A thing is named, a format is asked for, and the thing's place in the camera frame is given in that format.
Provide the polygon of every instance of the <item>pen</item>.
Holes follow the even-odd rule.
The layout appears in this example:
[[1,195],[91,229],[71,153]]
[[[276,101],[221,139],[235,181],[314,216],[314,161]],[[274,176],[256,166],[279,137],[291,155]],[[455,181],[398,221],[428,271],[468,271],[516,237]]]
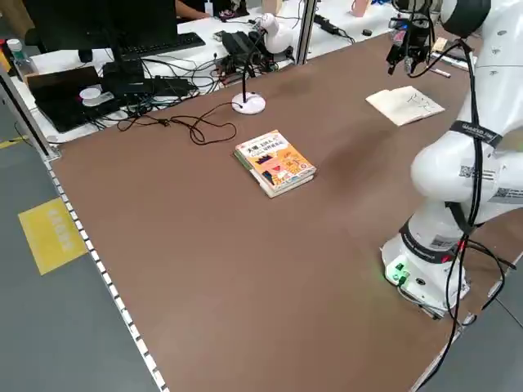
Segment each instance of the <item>pen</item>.
[[[432,52],[432,58],[438,58],[439,56],[440,55],[438,53]],[[467,65],[467,62],[465,62],[465,61],[455,60],[455,59],[453,59],[451,57],[447,57],[447,56],[441,57],[441,61],[443,61],[444,63],[450,64],[455,68],[459,68],[459,69],[468,71],[468,65]]]
[[445,71],[442,71],[441,69],[438,69],[438,68],[430,68],[430,70],[431,70],[434,74],[438,74],[438,75],[441,75],[441,76],[445,76],[446,78],[450,78],[450,73],[445,72]]

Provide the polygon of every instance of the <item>computer monitor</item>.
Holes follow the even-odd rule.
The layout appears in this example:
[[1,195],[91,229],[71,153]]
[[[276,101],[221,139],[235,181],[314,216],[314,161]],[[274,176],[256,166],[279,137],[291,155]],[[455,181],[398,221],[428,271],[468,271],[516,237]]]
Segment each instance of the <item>computer monitor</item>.
[[174,0],[24,0],[24,4],[49,51],[111,47],[118,52],[118,47],[177,39]]

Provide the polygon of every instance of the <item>desk lamp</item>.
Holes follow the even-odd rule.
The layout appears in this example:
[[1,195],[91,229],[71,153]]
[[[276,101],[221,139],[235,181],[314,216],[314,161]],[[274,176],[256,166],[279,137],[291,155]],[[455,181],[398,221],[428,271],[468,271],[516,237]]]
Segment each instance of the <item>desk lamp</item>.
[[[279,24],[272,14],[264,14],[260,21],[261,34],[265,48],[269,53],[278,54],[285,51],[293,41],[293,32],[285,25]],[[256,92],[246,91],[248,63],[256,50],[256,43],[250,51],[242,77],[242,92],[232,99],[232,107],[242,114],[258,114],[265,108],[265,100]]]

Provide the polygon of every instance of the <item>person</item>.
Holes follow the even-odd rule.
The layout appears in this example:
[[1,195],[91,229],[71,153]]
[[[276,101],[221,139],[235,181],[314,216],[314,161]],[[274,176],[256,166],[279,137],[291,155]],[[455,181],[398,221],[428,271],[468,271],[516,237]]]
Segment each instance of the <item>person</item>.
[[175,0],[177,16],[185,20],[197,20],[211,18],[205,12],[205,2],[203,0]]

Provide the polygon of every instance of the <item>metal frame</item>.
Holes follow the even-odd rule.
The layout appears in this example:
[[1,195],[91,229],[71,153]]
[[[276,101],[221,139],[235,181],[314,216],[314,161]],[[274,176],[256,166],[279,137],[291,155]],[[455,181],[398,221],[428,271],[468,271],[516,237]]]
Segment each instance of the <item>metal frame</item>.
[[316,13],[317,0],[301,0],[305,3],[302,13],[302,27],[300,29],[300,38],[297,42],[296,65],[304,65],[309,52],[309,43],[311,42],[312,26],[314,25],[314,15]]
[[0,96],[2,96],[3,104],[7,105],[13,113],[16,122],[20,125],[20,131],[27,135],[42,159],[47,162],[59,158],[60,152],[47,143],[29,108],[25,105],[11,78],[2,67],[0,67],[0,87]]

